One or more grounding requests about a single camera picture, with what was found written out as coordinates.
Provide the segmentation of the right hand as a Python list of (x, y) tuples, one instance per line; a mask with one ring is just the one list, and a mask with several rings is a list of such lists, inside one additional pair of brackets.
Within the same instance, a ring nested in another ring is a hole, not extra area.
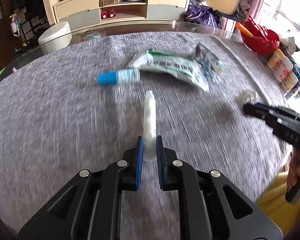
[(289, 163), (289, 171), (287, 176), (288, 189), (294, 186), (297, 182), (297, 179), (300, 178), (300, 162), (298, 162), (298, 155), (299, 153), (296, 149), (294, 149)]

